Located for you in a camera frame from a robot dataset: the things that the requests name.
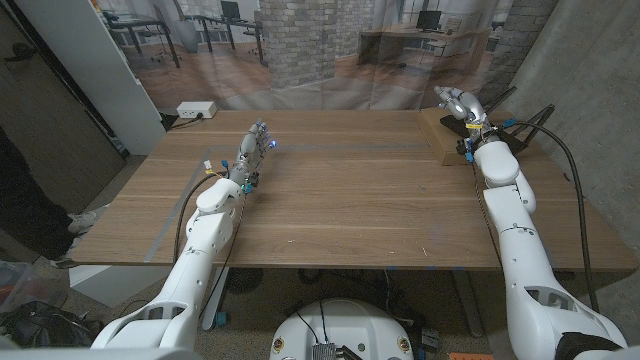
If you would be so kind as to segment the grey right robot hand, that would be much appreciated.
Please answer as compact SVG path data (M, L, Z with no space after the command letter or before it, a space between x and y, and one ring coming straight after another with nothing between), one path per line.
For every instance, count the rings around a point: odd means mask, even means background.
M464 123L467 130L465 139L478 141L480 146L499 140L490 128L484 108L473 94L455 87L443 86L435 86L434 92L441 99L440 107Z

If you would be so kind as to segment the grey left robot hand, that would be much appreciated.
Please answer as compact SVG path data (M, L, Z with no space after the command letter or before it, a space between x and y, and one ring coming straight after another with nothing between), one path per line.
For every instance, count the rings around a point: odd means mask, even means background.
M266 123L258 118L242 138L227 178L250 192L259 184L259 171L266 154L276 146Z

